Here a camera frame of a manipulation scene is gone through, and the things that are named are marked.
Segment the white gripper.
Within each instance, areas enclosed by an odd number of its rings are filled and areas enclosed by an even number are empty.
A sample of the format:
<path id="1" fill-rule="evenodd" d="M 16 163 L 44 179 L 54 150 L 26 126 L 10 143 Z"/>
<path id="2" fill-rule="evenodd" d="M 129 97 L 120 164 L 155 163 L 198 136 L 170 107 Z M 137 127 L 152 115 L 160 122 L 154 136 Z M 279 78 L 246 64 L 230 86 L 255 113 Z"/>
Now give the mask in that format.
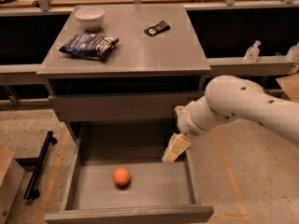
<path id="1" fill-rule="evenodd" d="M 185 106 L 178 105 L 175 107 L 175 112 L 178 117 L 177 126 L 181 133 L 174 133 L 171 136 L 162 157 L 164 163 L 174 162 L 189 148 L 192 143 L 190 138 L 202 135 L 219 123 L 216 113 L 210 108 L 205 97 Z"/>

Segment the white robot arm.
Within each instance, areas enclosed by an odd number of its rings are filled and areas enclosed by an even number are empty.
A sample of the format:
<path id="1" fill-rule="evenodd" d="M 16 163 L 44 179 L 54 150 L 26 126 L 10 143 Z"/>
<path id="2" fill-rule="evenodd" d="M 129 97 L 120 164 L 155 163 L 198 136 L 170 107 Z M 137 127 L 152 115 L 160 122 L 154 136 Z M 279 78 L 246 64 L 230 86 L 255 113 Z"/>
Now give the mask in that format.
<path id="1" fill-rule="evenodd" d="M 268 95 L 259 84 L 247 79 L 215 77 L 200 99 L 178 105 L 175 111 L 178 132 L 171 136 L 164 152 L 165 163 L 174 162 L 204 132 L 236 119 L 256 122 L 299 143 L 299 104 Z"/>

